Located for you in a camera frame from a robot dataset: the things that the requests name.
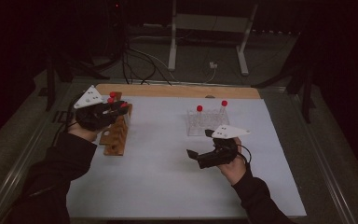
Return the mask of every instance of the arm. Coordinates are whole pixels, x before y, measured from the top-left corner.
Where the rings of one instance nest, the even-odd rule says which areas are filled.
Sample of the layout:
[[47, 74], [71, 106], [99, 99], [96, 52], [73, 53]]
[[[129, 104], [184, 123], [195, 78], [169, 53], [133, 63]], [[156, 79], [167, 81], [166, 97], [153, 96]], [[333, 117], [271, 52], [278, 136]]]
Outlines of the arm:
[[61, 133], [56, 146], [30, 168], [6, 223], [70, 223], [66, 193], [70, 182], [89, 170], [96, 149], [91, 142], [97, 133], [78, 124]]
[[[235, 139], [240, 146], [240, 139]], [[278, 208], [269, 195], [267, 184], [253, 177], [250, 164], [238, 156], [230, 164], [218, 168], [227, 178], [241, 199], [241, 206], [246, 209], [249, 219], [254, 224], [292, 224], [293, 222]]]

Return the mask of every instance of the black cable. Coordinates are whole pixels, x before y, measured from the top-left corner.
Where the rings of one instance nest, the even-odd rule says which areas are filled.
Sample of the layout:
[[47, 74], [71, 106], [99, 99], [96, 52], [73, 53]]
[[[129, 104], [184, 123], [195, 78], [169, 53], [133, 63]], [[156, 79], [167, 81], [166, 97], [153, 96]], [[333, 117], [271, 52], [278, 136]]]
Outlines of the black cable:
[[147, 76], [146, 78], [140, 78], [142, 80], [141, 85], [144, 84], [144, 82], [146, 82], [148, 79], [150, 79], [153, 75], [156, 74], [157, 66], [154, 64], [153, 60], [149, 56], [145, 55], [145, 57], [148, 59], [147, 60], [147, 59], [142, 58], [140, 56], [137, 56], [137, 55], [134, 55], [134, 54], [131, 54], [131, 53], [128, 53], [128, 52], [126, 52], [126, 53], [128, 55], [132, 56], [132, 57], [142, 59], [142, 60], [146, 61], [147, 63], [150, 63], [153, 66], [153, 72], [149, 76]]
[[[251, 151], [247, 147], [245, 147], [243, 145], [237, 145], [237, 146], [238, 147], [243, 147], [243, 148], [246, 149], [246, 151], [248, 151], [248, 153], [249, 153], [249, 163], [251, 163], [251, 161], [252, 161], [252, 153], [251, 153]], [[245, 161], [247, 161], [245, 156], [243, 156], [240, 152], [238, 152], [238, 155], [240, 155]]]
[[[138, 51], [138, 50], [136, 50], [136, 49], [129, 49], [129, 50], [132, 50], [132, 51], [137, 52], [137, 53], [139, 53], [139, 54], [142, 54], [142, 55], [144, 55], [144, 56], [146, 56], [146, 57], [149, 57], [147, 54], [145, 54], [145, 53], [143, 53], [143, 52], [141, 52], [141, 51]], [[172, 85], [171, 82], [162, 74], [161, 70], [159, 70], [158, 66], [156, 66], [156, 64], [155, 64], [154, 62], [153, 62], [153, 65], [156, 67], [156, 69], [158, 70], [158, 72], [161, 74], [162, 78], [171, 86], [171, 85]]]
[[142, 84], [144, 84], [145, 80], [144, 80], [143, 78], [139, 77], [138, 75], [136, 75], [136, 73], [132, 70], [132, 67], [130, 66], [130, 64], [129, 64], [129, 63], [125, 63], [125, 65], [127, 65], [127, 67], [130, 69], [130, 74], [131, 74], [131, 84], [132, 84], [132, 82], [133, 82], [132, 75], [134, 75], [135, 77], [137, 77], [137, 78], [139, 78], [139, 79], [141, 79], [141, 80], [142, 80], [141, 85], [142, 85]]
[[73, 108], [75, 102], [76, 102], [78, 99], [80, 99], [83, 94], [84, 94], [84, 92], [79, 93], [78, 95], [76, 95], [76, 96], [72, 99], [71, 103], [68, 105], [68, 109], [66, 110], [65, 129], [64, 129], [65, 132], [68, 132], [68, 128], [70, 127], [70, 126], [69, 126], [69, 122], [71, 122], [72, 108]]
[[[123, 54], [123, 55], [125, 57], [125, 64], [129, 65], [129, 56], [127, 54]], [[131, 80], [130, 84], [132, 84], [133, 82], [132, 74], [133, 74], [132, 67], [130, 67], [130, 80]]]
[[121, 67], [122, 67], [122, 69], [123, 69], [124, 79], [126, 79], [127, 84], [130, 84], [130, 82], [129, 82], [129, 80], [127, 79], [127, 76], [126, 76], [126, 67], [125, 67], [125, 61], [124, 61], [124, 54], [121, 55]]

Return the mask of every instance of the handheld controller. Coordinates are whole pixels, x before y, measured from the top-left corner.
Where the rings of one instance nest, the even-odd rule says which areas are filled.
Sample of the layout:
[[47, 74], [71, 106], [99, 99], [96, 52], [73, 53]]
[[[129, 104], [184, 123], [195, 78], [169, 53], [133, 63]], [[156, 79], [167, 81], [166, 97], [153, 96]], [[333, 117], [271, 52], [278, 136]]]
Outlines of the handheld controller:
[[234, 137], [250, 133], [246, 130], [237, 129], [228, 125], [222, 125], [216, 131], [205, 130], [205, 135], [212, 137], [214, 150], [204, 154], [199, 154], [188, 149], [187, 155], [199, 163], [200, 169], [209, 168], [221, 164], [231, 163], [238, 155], [246, 158], [238, 151], [238, 145]]
[[115, 123], [120, 115], [129, 112], [129, 106], [125, 101], [104, 103], [100, 93], [90, 86], [87, 91], [74, 104], [76, 109], [76, 122], [90, 131], [101, 130]]

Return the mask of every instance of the dark background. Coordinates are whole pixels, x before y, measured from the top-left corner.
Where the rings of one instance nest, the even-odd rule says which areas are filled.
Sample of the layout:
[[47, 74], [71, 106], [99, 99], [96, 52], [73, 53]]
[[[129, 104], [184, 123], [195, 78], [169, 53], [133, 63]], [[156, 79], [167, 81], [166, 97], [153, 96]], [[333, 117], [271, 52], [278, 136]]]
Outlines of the dark background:
[[[220, 4], [216, 0], [208, 1], [216, 4], [200, 7], [204, 1], [179, 0], [178, 10], [191, 12], [196, 8], [202, 14], [238, 16], [239, 8], [247, 4], [243, 1]], [[254, 32], [299, 35], [283, 71], [312, 61], [313, 83], [320, 87], [358, 159], [358, 1], [257, 2]], [[125, 20], [115, 8], [116, 4], [124, 10]], [[166, 0], [0, 0], [0, 128], [34, 91], [33, 77], [46, 68], [49, 41], [77, 60], [90, 63], [91, 55], [119, 53], [115, 45], [106, 49], [93, 42], [100, 35], [114, 39], [120, 35], [115, 33], [119, 31], [115, 26], [112, 26], [112, 34], [93, 32], [94, 26], [107, 25], [106, 13], [110, 13], [110, 24], [168, 25], [171, 8], [171, 1]], [[86, 22], [79, 23], [79, 16]]]

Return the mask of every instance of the white table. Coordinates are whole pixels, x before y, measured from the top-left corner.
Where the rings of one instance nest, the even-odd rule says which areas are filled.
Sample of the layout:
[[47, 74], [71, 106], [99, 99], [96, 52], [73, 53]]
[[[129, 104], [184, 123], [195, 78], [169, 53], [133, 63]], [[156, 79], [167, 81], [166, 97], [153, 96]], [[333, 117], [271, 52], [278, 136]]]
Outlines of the white table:
[[[187, 219], [245, 217], [234, 189], [216, 167], [200, 169], [186, 149], [213, 150], [211, 138], [186, 135], [186, 110], [219, 106], [221, 99], [123, 96], [133, 104], [123, 157], [98, 147], [87, 174], [67, 196], [71, 217]], [[254, 176], [289, 217], [305, 216], [295, 181], [263, 100], [227, 99], [231, 125], [250, 130]]]

